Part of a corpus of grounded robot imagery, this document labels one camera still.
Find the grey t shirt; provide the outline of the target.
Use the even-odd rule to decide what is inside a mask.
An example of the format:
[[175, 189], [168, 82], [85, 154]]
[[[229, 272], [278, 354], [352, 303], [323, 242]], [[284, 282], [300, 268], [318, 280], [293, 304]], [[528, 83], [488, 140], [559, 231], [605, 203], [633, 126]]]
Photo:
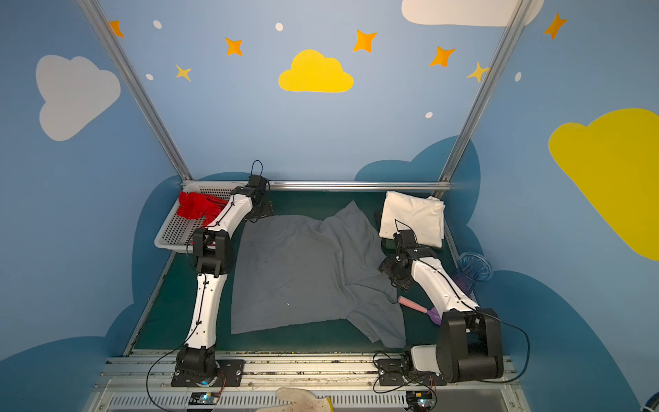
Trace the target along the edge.
[[351, 202], [324, 220], [287, 215], [245, 225], [231, 333], [345, 319], [371, 342], [406, 344], [397, 291], [379, 271], [378, 232]]

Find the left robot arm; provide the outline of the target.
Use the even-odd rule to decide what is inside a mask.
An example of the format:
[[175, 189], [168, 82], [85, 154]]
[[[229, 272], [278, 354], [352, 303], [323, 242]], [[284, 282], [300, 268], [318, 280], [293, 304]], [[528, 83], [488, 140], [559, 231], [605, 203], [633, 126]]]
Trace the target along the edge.
[[190, 331], [176, 357], [173, 387], [211, 387], [220, 376], [216, 323], [222, 290], [235, 261], [232, 237], [243, 221], [262, 216], [267, 209], [264, 197], [268, 188], [266, 178], [251, 175], [246, 185], [232, 190], [213, 220], [192, 233], [197, 296]]

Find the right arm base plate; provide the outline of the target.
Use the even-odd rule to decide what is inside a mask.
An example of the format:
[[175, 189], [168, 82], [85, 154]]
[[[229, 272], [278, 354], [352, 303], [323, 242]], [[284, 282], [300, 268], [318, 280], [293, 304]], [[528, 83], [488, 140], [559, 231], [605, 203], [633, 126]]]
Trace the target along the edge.
[[373, 362], [381, 386], [445, 386], [439, 373], [422, 372], [408, 358], [379, 358]]

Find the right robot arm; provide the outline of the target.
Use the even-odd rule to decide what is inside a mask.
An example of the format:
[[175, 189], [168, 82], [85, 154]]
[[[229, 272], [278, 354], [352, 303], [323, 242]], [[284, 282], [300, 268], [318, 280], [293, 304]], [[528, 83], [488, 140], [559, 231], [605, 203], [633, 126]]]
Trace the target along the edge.
[[379, 270], [393, 286], [418, 283], [439, 312], [437, 343], [409, 350], [412, 370], [439, 375], [446, 383], [499, 379], [504, 374], [501, 326], [496, 312], [482, 309], [451, 279], [431, 247], [411, 229], [394, 234], [396, 251]]

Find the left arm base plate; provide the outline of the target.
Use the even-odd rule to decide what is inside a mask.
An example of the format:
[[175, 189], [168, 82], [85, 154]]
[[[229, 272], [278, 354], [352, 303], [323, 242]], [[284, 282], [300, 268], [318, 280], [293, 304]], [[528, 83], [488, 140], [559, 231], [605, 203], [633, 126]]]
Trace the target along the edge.
[[172, 387], [220, 388], [238, 387], [245, 368], [243, 360], [207, 360], [178, 362], [171, 380]]

